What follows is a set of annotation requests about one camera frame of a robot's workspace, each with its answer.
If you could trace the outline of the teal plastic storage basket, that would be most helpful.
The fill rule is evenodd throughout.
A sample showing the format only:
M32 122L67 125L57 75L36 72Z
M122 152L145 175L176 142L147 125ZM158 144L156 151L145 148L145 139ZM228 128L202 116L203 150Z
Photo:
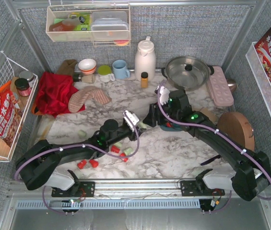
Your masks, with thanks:
M165 123L163 125L160 125L160 128L163 130L163 131L166 131L166 132L180 132L180 131L183 131L183 129L181 128L181 126L175 124L175 123Z

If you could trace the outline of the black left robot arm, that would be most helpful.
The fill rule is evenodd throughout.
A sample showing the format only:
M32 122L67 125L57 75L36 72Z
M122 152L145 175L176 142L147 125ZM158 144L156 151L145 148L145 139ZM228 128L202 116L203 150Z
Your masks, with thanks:
M54 170L72 161L95 160L109 153L110 146L129 138L139 141L146 129L135 126L132 130L126 121L122 125L108 119L94 134L78 143L65 145L50 144L46 139L38 141L16 162L14 179L23 181L28 190L36 190L46 184Z

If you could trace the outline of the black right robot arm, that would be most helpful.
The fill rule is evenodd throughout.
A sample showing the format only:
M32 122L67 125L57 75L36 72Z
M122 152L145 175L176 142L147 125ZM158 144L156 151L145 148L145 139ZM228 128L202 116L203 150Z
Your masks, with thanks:
M164 86L158 86L155 93L157 102L150 105L143 121L145 124L178 128L209 145L235 171L230 185L246 201L251 201L271 186L270 160L263 151L255 153L242 147L217 129L202 112L192 110L184 90L170 92Z

